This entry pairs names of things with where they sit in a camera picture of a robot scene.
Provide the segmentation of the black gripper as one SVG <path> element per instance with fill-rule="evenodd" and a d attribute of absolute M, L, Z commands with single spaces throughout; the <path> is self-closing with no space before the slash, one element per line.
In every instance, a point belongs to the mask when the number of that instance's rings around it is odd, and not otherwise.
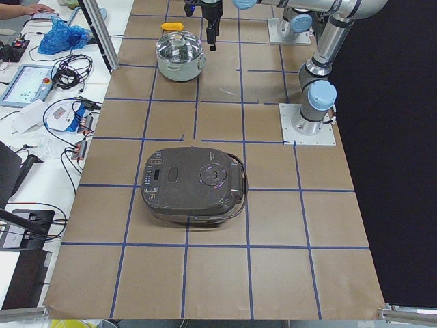
<path fill-rule="evenodd" d="M 211 51 L 216 50 L 216 38 L 219 36 L 219 20 L 223 15 L 222 0 L 201 0 L 202 16 L 208 21 L 206 28 L 207 44 Z"/>

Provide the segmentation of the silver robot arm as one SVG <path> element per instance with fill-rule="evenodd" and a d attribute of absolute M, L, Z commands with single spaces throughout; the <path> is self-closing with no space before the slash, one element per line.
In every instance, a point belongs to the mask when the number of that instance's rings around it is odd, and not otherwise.
<path fill-rule="evenodd" d="M 292 127 L 297 133 L 317 135 L 324 123 L 324 116 L 334 106 L 337 97 L 335 86 L 327 79 L 341 45 L 355 21 L 373 16 L 386 5 L 386 1 L 234 1 L 233 4 L 242 10 L 256 4 L 265 4 L 330 14 L 313 56 L 299 70 L 302 104 L 291 119 Z"/>
<path fill-rule="evenodd" d="M 201 8 L 202 17 L 207 20 L 207 43 L 216 50 L 216 38 L 219 36 L 219 26 L 223 15 L 222 1 L 185 1 L 184 10 L 190 16 L 195 6 Z M 313 19 L 309 10 L 285 7 L 281 18 L 268 18 L 268 34 L 271 44 L 290 46 L 309 46 L 311 44 L 310 30 Z"/>

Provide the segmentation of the person hand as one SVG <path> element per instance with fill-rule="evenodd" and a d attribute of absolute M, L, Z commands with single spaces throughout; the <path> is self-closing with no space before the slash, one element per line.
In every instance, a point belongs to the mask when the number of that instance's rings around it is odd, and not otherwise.
<path fill-rule="evenodd" d="M 54 9 L 43 4 L 12 5 L 2 3 L 0 18 L 4 21 L 21 16 L 32 16 L 41 12 L 54 12 Z"/>

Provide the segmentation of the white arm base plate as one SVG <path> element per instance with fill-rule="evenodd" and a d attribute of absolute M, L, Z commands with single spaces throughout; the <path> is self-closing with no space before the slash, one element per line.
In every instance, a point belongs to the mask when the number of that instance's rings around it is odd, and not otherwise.
<path fill-rule="evenodd" d="M 268 32 L 271 44 L 309 46 L 309 30 L 312 18 L 308 14 L 295 16 L 290 21 L 283 18 L 269 18 Z"/>
<path fill-rule="evenodd" d="M 279 104 L 283 143 L 290 146 L 335 146 L 333 124 L 328 113 L 320 122 L 310 122 L 300 112 L 301 104 Z"/>

